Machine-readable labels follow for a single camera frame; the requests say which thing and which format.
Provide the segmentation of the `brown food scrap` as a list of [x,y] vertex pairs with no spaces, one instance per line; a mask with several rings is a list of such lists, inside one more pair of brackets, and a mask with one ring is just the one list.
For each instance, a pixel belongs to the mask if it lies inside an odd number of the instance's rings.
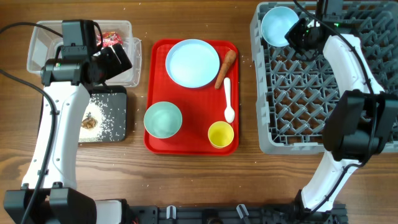
[[97,120],[93,118],[92,116],[86,117],[82,122],[81,122],[81,127],[85,129],[93,129],[97,125]]

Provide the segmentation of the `light blue bowl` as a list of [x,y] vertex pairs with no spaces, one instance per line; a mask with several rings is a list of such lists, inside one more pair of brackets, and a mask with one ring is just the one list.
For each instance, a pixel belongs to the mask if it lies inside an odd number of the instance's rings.
[[293,9],[284,6],[272,8],[262,18],[262,37],[271,46],[285,47],[289,44],[285,35],[298,21],[299,17]]

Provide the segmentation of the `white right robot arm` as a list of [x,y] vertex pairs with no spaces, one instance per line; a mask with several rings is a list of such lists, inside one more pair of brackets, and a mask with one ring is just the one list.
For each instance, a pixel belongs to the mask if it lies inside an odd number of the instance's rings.
[[397,117],[397,96],[374,78],[361,40],[345,23],[342,1],[317,1],[309,27],[300,19],[285,38],[296,52],[321,52],[330,64],[340,99],[323,128],[322,160],[310,182],[295,198],[294,217],[305,220],[328,212],[350,175],[380,154]]

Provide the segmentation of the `yellow cup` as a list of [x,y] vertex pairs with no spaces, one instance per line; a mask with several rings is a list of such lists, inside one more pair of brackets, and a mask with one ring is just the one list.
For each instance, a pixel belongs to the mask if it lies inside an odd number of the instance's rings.
[[232,126],[225,121],[217,121],[208,129],[208,140],[217,149],[229,146],[234,139]]

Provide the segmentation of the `green bowl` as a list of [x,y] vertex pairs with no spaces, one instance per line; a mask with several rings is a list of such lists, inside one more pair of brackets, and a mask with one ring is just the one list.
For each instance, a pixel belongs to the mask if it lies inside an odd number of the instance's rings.
[[177,134],[182,126],[182,121],[180,109],[168,101],[154,103],[144,115],[146,131],[158,139],[167,139]]

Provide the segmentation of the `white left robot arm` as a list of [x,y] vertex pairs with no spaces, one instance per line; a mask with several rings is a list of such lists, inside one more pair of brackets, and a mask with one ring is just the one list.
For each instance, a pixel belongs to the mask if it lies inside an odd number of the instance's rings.
[[91,20],[65,20],[54,58],[42,67],[43,96],[37,143],[20,189],[8,190],[4,209],[15,223],[136,223],[125,199],[93,200],[76,189],[76,153],[81,121],[94,93],[116,95],[123,86],[106,81],[132,65],[121,44],[103,45]]

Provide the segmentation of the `white rice pile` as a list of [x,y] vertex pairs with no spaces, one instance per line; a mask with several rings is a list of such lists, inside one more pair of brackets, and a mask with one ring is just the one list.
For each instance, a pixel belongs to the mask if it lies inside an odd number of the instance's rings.
[[79,143],[118,142],[126,137],[127,94],[95,93],[83,115],[97,120],[93,129],[80,128]]

